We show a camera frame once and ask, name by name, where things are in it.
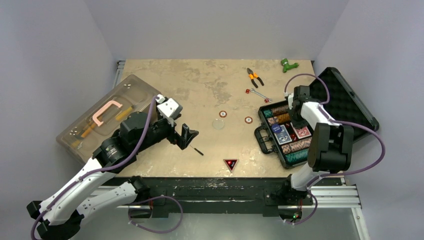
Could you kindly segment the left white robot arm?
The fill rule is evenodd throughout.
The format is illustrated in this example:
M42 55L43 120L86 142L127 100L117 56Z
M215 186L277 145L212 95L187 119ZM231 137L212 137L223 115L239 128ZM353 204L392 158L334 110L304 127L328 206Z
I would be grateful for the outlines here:
M186 124L181 133L176 132L172 118L160 116L151 123L151 116L150 112L131 113L58 192L46 200L34 200L27 205L34 219L31 239L71 239L99 211L133 203L142 205L153 198L140 176L132 176L113 190L91 197L99 186L135 162L141 151L162 140L184 150L199 134Z

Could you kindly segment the red playing card deck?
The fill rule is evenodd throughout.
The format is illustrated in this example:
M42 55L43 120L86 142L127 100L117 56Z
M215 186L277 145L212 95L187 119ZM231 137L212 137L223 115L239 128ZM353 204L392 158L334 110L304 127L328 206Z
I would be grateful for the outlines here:
M301 128L296 128L293 126L292 128L293 128L294 134L297 136L299 140L312 136L312 132L309 130L307 126L304 126Z

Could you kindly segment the red triangular dealer button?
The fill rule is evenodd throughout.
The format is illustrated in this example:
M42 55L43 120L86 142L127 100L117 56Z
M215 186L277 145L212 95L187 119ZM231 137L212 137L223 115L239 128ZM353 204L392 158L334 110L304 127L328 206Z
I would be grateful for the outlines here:
M226 164L230 172L234 171L238 161L238 159L223 159L223 162Z

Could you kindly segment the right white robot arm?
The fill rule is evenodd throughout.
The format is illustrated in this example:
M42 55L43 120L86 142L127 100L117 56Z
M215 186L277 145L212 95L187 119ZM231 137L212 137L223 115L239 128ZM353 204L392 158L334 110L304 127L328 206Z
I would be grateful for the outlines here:
M300 198L300 191L307 191L320 177L349 169L354 129L337 123L323 104L310 96L308 86L297 86L292 93L285 92L284 96L293 126L313 128L307 163L291 175L290 184L280 191L282 200L292 204Z

